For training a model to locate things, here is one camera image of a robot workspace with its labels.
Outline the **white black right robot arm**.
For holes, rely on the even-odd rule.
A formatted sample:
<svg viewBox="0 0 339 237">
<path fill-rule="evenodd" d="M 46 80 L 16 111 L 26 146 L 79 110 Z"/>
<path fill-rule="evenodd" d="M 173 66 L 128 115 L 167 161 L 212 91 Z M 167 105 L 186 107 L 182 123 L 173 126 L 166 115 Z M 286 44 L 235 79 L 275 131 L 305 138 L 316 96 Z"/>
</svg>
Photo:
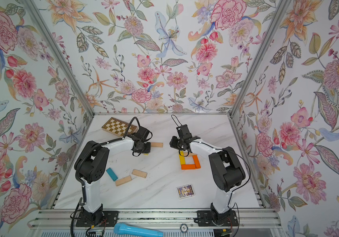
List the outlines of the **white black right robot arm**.
<svg viewBox="0 0 339 237">
<path fill-rule="evenodd" d="M 216 147 L 193 136 L 186 124 L 178 126 L 176 130 L 178 136 L 172 137 L 170 147 L 209 159 L 212 177 L 218 189 L 211 203 L 211 218 L 208 222 L 222 226 L 225 221 L 232 221 L 235 213 L 230 205 L 233 192 L 245 186 L 251 177 L 246 162 L 232 147 Z"/>
</svg>

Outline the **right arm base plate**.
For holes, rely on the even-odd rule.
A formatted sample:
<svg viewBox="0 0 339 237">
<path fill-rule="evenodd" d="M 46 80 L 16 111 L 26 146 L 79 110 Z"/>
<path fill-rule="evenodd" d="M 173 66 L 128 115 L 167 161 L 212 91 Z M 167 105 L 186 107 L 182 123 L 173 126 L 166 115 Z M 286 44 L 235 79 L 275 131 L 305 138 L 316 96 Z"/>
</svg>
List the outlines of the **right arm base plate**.
<svg viewBox="0 0 339 237">
<path fill-rule="evenodd" d="M 194 222 L 199 227 L 237 227 L 238 217 L 236 212 L 229 210 L 223 214 L 211 210 L 198 210 Z"/>
</svg>

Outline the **orange block front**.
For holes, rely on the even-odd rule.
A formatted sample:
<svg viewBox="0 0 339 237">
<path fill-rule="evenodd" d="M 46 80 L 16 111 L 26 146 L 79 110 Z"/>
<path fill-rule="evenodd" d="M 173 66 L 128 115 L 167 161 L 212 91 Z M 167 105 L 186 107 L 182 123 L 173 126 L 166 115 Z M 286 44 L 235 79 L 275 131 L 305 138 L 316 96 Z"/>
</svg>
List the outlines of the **orange block front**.
<svg viewBox="0 0 339 237">
<path fill-rule="evenodd" d="M 184 165 L 181 165 L 181 169 L 182 170 L 192 170 L 192 169 L 197 169 L 197 166 L 195 164 L 192 164 L 192 165 L 184 164 Z"/>
</svg>

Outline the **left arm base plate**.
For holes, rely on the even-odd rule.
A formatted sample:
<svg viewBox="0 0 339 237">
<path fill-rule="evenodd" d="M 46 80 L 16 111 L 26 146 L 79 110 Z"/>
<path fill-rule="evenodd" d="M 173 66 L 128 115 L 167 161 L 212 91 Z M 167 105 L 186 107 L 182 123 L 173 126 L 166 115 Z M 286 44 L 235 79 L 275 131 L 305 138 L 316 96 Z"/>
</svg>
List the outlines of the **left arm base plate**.
<svg viewBox="0 0 339 237">
<path fill-rule="evenodd" d="M 98 211 L 90 213 L 82 210 L 76 221 L 76 227 L 91 227 L 100 224 L 100 227 L 114 227 L 118 221 L 118 211 Z"/>
</svg>

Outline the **orange block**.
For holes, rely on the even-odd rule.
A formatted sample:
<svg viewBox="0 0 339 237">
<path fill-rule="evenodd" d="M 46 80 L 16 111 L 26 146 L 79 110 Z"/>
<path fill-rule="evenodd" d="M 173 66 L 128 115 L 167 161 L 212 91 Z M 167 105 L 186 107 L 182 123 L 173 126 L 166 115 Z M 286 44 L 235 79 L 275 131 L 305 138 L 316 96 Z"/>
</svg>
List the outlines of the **orange block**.
<svg viewBox="0 0 339 237">
<path fill-rule="evenodd" d="M 201 165 L 200 165 L 198 156 L 197 156 L 197 155 L 194 155 L 194 156 L 192 156 L 192 158 L 193 158 L 193 162 L 194 162 L 195 168 L 196 168 L 196 169 L 200 169 L 200 168 L 201 168 Z"/>
<path fill-rule="evenodd" d="M 192 165 L 184 164 L 184 165 L 181 165 L 181 169 L 182 170 L 192 170 L 192 169 L 197 169 L 197 166 L 195 164 L 192 164 Z"/>
</svg>

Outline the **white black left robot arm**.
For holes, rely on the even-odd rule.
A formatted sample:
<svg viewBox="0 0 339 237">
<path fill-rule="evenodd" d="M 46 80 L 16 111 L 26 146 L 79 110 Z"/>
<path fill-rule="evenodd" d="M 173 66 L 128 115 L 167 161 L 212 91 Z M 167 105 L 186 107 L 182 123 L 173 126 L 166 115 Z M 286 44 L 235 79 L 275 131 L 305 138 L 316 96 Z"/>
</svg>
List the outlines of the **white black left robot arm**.
<svg viewBox="0 0 339 237">
<path fill-rule="evenodd" d="M 99 180 L 106 171 L 108 158 L 125 151 L 132 151 L 134 156 L 148 154 L 151 149 L 149 140 L 152 136 L 148 129 L 139 127 L 137 132 L 125 137 L 103 143 L 87 142 L 74 165 L 75 178 L 81 184 L 82 201 L 79 205 L 82 217 L 94 224 L 104 219 Z"/>
</svg>

